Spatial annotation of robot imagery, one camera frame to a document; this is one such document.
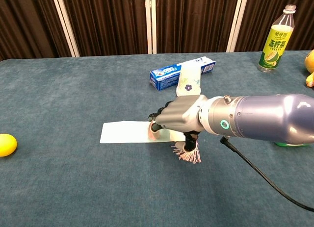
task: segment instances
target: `pink tassel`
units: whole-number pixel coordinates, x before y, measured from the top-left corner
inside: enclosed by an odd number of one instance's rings
[[[196,142],[196,148],[193,151],[185,151],[184,146],[185,146],[185,142],[183,141],[177,142],[175,146],[172,146],[172,147],[176,147],[175,149],[173,149],[173,152],[175,152],[176,155],[179,156],[179,159],[192,162],[193,164],[202,162],[197,142]]]

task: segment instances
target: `plastic bottle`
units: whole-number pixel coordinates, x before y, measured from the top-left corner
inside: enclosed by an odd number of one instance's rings
[[[260,71],[269,73],[278,67],[294,29],[295,9],[296,5],[286,5],[283,14],[272,24],[259,61]]]

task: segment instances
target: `robotic hand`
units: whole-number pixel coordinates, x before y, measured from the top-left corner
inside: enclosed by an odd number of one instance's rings
[[[198,134],[282,142],[314,142],[314,98],[301,94],[214,97],[180,96],[149,115],[152,133],[162,128],[183,132],[185,151],[197,146]]]

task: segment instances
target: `table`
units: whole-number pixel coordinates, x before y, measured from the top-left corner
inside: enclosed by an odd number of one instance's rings
[[[301,93],[310,51],[286,51],[278,70],[260,52],[181,53],[0,62],[0,133],[18,140],[0,159],[0,226],[314,226],[314,213],[266,183],[220,136],[200,134],[201,164],[168,143],[100,144],[103,123],[146,121],[175,97],[149,71],[207,56],[202,92],[214,96]],[[314,206],[314,146],[230,141],[293,198]]]

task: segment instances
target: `blue toothpaste box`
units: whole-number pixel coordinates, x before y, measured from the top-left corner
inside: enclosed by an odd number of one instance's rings
[[[216,63],[216,61],[213,61],[205,56],[186,62],[195,62],[196,65],[199,65],[201,67],[201,74],[212,72]],[[182,64],[183,63],[173,64],[160,69],[152,70],[150,73],[150,83],[159,91],[167,87],[177,85],[179,82]]]

